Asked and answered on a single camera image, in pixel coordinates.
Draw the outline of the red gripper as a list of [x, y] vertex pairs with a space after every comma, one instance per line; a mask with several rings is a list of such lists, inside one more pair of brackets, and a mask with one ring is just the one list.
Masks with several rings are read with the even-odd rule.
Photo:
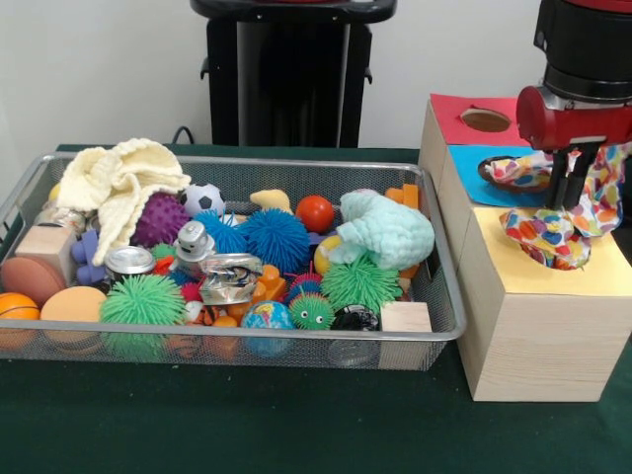
[[[618, 145], [631, 141], [631, 106], [592, 104], [556, 96], [546, 87], [528, 86], [516, 101], [519, 136], [533, 149], [564, 149], [571, 145], [597, 143]], [[547, 207], [577, 206], [597, 145], [578, 148], [573, 170], [568, 170], [568, 152], [553, 152], [553, 166], [546, 195]]]

